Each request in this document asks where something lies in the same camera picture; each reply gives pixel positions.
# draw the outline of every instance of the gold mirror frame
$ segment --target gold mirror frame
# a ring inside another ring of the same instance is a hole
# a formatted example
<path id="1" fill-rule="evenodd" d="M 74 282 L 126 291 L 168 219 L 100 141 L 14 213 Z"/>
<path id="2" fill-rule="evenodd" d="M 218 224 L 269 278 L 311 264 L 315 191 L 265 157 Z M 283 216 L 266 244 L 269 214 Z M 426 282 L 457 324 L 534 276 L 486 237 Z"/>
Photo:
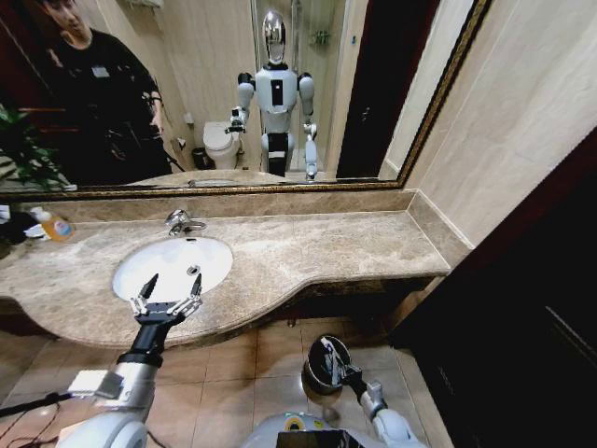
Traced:
<path id="1" fill-rule="evenodd" d="M 315 191 L 350 191 L 368 189 L 403 189 L 409 179 L 410 173 L 418 160 L 424 144 L 431 133 L 441 111 L 451 86 L 470 51 L 472 43 L 483 23 L 492 0 L 475 0 L 466 16 L 465 23 L 452 49 L 450 58 L 436 86 L 436 90 L 427 107 L 421 125 L 410 145 L 404 163 L 400 169 L 397 180 L 377 179 L 341 179 L 335 182 L 301 183 L 301 184 L 272 184 L 255 186 L 224 186 L 202 188 L 148 188 L 135 186 L 93 187 L 76 191 L 23 191 L 0 192 L 0 203 L 24 203 L 44 201 L 77 201 L 94 199 L 139 199 L 163 198 L 200 195 L 224 195 L 247 193 L 288 193 L 288 192 L 315 192 Z"/>

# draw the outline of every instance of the door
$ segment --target door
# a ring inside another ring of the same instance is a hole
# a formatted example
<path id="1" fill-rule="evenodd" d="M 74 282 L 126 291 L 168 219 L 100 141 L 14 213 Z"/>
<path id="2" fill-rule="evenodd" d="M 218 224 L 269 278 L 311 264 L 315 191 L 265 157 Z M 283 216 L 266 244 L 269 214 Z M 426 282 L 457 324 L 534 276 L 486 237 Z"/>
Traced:
<path id="1" fill-rule="evenodd" d="M 377 177 L 439 0 L 369 0 L 337 177 Z"/>
<path id="2" fill-rule="evenodd" d="M 458 447 L 595 446 L 597 128 L 390 335 Z"/>

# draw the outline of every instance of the black shirt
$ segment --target black shirt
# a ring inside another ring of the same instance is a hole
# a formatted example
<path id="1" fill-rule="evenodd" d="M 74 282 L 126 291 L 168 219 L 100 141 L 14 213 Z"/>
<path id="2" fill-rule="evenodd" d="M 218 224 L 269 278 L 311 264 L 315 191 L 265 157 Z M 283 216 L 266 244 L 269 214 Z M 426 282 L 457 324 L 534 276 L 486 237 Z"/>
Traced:
<path id="1" fill-rule="evenodd" d="M 80 119 L 110 128 L 123 121 L 149 126 L 153 118 L 149 94 L 155 81 L 137 57 L 116 37 L 91 30 L 86 49 L 66 42 L 56 48 L 62 64 L 62 89 Z"/>

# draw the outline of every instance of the tiled floor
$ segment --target tiled floor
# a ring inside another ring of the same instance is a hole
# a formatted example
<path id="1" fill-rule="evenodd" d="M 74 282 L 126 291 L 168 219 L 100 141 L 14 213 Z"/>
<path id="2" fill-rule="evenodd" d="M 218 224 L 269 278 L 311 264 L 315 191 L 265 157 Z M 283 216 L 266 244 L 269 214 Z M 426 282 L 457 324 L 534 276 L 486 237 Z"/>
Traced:
<path id="1" fill-rule="evenodd" d="M 166 351 L 147 426 L 173 448 L 237 447 L 261 420 L 287 411 L 309 412 L 334 427 L 372 434 L 352 390 L 344 388 L 338 394 L 321 397 L 301 382 L 304 357 L 312 341 L 323 333 L 335 334 L 347 342 L 354 364 L 364 370 L 365 379 L 382 382 L 385 400 L 409 420 L 421 441 L 434 448 L 451 447 L 414 358 L 389 347 L 383 341 L 381 326 L 359 326 L 345 319 L 303 320 L 294 328 L 285 321 L 275 322 L 211 347 Z M 108 368 L 118 353 L 50 342 L 16 383 L 4 405 L 63 389 L 78 370 Z M 0 447 L 15 438 L 36 435 L 54 412 L 55 407 L 49 406 L 27 413 L 0 440 Z M 88 400 L 66 401 L 41 439 L 51 439 L 62 427 L 97 412 Z M 14 419 L 0 420 L 0 434 Z M 148 446 L 157 445 L 151 442 Z"/>

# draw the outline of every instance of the orange bottle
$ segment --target orange bottle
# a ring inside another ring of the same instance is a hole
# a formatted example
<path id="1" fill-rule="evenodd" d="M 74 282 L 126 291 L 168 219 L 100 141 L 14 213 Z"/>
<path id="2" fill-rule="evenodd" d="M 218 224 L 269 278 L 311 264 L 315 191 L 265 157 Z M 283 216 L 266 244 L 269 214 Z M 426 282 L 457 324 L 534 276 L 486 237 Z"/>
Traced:
<path id="1" fill-rule="evenodd" d="M 73 225 L 70 224 L 66 219 L 52 215 L 42 207 L 34 207 L 31 209 L 31 213 L 37 219 L 41 227 L 48 237 L 54 241 L 66 241 L 75 231 Z"/>

